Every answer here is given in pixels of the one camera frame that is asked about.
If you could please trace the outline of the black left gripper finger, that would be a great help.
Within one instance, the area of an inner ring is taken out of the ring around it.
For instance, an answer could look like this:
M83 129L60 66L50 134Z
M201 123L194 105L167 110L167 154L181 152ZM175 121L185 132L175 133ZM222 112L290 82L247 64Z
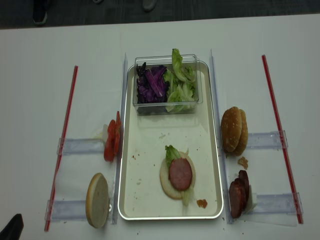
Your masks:
M17 213L0 232L0 240L19 240L23 228L23 217Z

